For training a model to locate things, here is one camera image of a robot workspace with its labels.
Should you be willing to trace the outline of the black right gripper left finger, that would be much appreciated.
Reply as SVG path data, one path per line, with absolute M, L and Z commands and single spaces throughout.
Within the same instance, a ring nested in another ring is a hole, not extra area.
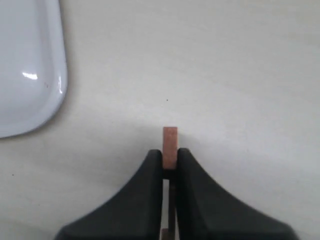
M 93 212 L 64 226 L 57 240 L 158 240 L 163 204 L 160 150 L 150 150 L 128 183 Z

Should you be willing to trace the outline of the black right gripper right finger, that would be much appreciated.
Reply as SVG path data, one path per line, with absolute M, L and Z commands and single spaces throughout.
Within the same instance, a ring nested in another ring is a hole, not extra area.
M 182 240 L 296 240 L 294 230 L 245 204 L 221 187 L 191 151 L 180 148 L 176 212 Z

